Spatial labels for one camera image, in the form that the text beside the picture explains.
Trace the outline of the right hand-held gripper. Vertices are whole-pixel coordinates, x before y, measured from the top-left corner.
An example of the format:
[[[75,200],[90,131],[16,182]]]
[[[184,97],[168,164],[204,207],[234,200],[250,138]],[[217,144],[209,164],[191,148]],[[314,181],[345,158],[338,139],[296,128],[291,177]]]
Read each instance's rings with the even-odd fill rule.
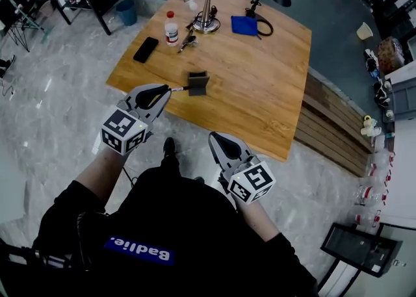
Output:
[[[241,139],[228,133],[211,131],[208,143],[215,163],[222,162],[222,154],[238,160],[227,163],[226,169],[220,172],[218,182],[226,194],[235,196],[245,204],[251,204],[266,195],[276,184],[269,166],[261,161]]]

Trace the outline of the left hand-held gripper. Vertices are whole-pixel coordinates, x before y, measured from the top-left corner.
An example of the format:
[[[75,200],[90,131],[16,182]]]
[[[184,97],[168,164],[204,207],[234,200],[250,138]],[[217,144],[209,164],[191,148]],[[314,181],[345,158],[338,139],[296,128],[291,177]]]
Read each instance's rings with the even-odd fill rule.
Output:
[[[127,155],[146,141],[171,96],[167,84],[138,86],[115,105],[111,105],[103,117],[101,141],[120,155]]]

